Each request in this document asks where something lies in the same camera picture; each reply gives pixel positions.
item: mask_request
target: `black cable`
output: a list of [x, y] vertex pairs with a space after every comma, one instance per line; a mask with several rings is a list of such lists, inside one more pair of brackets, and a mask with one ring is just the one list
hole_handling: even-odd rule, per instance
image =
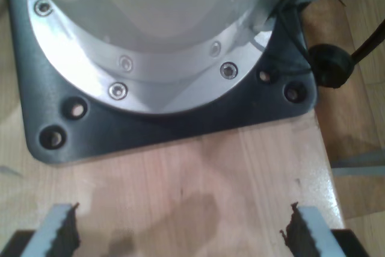
[[385, 20], [376, 31], [356, 50], [352, 55], [353, 61], [357, 64], [367, 57], [377, 46], [385, 41]]

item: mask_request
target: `bolt hole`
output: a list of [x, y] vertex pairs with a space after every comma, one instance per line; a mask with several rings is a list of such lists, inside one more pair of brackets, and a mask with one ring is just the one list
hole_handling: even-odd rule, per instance
[[221, 75], [226, 79], [233, 79], [238, 74], [238, 68], [233, 63], [224, 63], [221, 66]]
[[279, 71], [274, 66], [257, 70], [257, 80], [263, 84], [274, 84], [278, 81], [279, 76]]
[[302, 82], [290, 82], [285, 87], [285, 98], [292, 103], [299, 104], [303, 102], [307, 96], [307, 91]]
[[39, 16], [47, 16], [52, 12], [52, 7], [47, 0], [36, 1], [34, 9]]
[[39, 9], [41, 12], [47, 12], [50, 8], [51, 8], [51, 6], [50, 6], [48, 3], [41, 3], [41, 4], [39, 4], [39, 6], [38, 6], [38, 9]]
[[221, 53], [221, 43], [214, 42], [211, 46], [210, 55], [211, 57], [217, 57]]
[[68, 98], [62, 106], [64, 116], [70, 120], [81, 119], [85, 116], [87, 110], [88, 107], [86, 101], [80, 97]]
[[56, 150], [66, 142], [66, 133], [59, 126], [48, 126], [40, 133], [40, 144], [47, 150]]
[[109, 96], [117, 101], [124, 99], [127, 95], [127, 92], [127, 86], [121, 82], [115, 82], [111, 84], [108, 89]]

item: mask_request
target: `mounting plate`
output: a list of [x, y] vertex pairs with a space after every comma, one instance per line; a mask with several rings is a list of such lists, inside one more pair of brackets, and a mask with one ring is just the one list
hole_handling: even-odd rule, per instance
[[[219, 100], [163, 116], [118, 111], [91, 99], [63, 79], [34, 37], [26, 0], [9, 3], [26, 143], [33, 157], [44, 163], [66, 163], [295, 117], [310, 111], [317, 101], [311, 73], [278, 73], [308, 69], [309, 65], [277, 23], [256, 67]], [[304, 43], [297, 10], [287, 11], [285, 18]], [[270, 81], [260, 79], [261, 71], [269, 73]], [[75, 117], [72, 109], [78, 105], [83, 111]]]

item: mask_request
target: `screw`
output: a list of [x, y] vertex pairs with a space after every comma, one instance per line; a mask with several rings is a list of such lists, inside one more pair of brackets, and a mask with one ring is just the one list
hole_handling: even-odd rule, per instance
[[264, 72], [263, 70], [259, 72], [259, 78], [261, 81], [265, 83], [269, 83], [271, 81], [270, 74], [268, 74], [267, 72]]
[[238, 74], [238, 68], [233, 63], [224, 63], [220, 69], [221, 76], [226, 79], [234, 79]]
[[131, 58], [129, 58], [127, 55], [122, 55], [120, 58], [119, 58], [119, 63], [118, 63], [119, 67], [121, 69], [123, 69], [124, 71], [126, 72], [130, 72], [132, 71], [132, 65], [133, 65], [133, 62], [131, 60]]
[[221, 43], [214, 42], [210, 48], [210, 56], [217, 57], [221, 53]]
[[127, 92], [127, 86], [121, 82], [115, 82], [111, 84], [108, 89], [109, 96], [111, 96], [111, 98], [115, 99], [116, 101], [124, 99], [127, 95]]
[[48, 0], [38, 0], [35, 2], [34, 11], [39, 16], [48, 16], [53, 12]]

